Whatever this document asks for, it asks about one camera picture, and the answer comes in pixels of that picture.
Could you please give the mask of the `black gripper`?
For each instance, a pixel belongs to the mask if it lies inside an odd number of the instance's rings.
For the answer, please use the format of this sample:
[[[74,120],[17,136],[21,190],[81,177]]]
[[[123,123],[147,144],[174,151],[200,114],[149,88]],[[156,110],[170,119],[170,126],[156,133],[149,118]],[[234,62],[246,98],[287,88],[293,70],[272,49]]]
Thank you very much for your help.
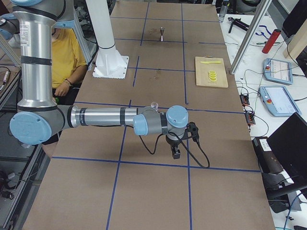
[[[168,133],[166,134],[166,141],[171,146],[173,159],[179,159],[180,150],[178,149],[178,146],[181,144],[179,136],[176,133]]]

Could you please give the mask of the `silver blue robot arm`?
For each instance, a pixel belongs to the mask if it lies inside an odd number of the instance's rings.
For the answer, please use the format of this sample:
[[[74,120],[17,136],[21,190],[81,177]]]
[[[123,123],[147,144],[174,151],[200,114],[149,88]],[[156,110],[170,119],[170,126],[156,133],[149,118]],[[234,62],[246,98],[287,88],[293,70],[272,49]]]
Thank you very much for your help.
[[[52,97],[52,27],[74,25],[71,0],[16,0],[13,14],[19,21],[23,97],[10,120],[20,142],[37,145],[54,134],[78,126],[131,126],[137,136],[165,135],[174,159],[187,137],[187,110],[174,105],[165,113],[144,108],[78,108],[58,105]]]

